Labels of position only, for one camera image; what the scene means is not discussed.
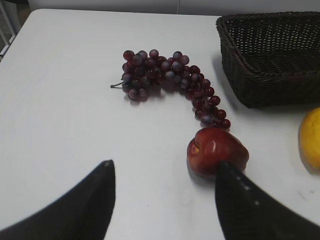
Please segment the white table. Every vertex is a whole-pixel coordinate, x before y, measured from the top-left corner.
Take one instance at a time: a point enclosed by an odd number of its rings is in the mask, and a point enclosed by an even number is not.
[[[124,50],[189,55],[250,152],[246,174],[320,224],[320,180],[303,166],[310,106],[247,109],[221,66],[216,16],[37,10],[0,64],[0,229],[51,203],[100,161],[116,166],[108,240],[222,240],[214,186],[193,182],[186,148],[200,129],[178,93],[131,105],[110,84]]]

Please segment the apple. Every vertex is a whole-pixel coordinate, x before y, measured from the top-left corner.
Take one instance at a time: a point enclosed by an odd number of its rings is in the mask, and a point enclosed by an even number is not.
[[[245,170],[249,152],[233,135],[220,128],[203,128],[187,147],[187,164],[202,177],[214,177],[219,161],[229,161]]]

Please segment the wicker basket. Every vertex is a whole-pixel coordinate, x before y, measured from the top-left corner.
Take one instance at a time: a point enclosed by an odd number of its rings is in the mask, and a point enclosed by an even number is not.
[[[223,70],[249,108],[320,102],[320,12],[220,17]]]

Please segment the bunch of grapes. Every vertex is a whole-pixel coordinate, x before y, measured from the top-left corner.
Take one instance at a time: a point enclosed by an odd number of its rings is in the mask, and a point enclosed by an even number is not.
[[[114,88],[122,85],[122,90],[133,101],[145,101],[152,89],[173,86],[174,90],[184,94],[192,101],[195,117],[207,128],[228,129],[231,123],[226,119],[226,111],[218,109],[220,98],[214,95],[211,83],[196,65],[188,66],[187,55],[176,51],[168,59],[159,56],[153,49],[148,54],[141,50],[135,54],[131,50],[123,53],[127,61],[123,64],[122,82],[111,85]]]

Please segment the yellow fruit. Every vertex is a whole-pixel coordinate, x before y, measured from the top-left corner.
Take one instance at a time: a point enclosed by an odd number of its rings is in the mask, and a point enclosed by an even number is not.
[[[320,168],[320,107],[309,112],[300,127],[300,149],[314,168]]]

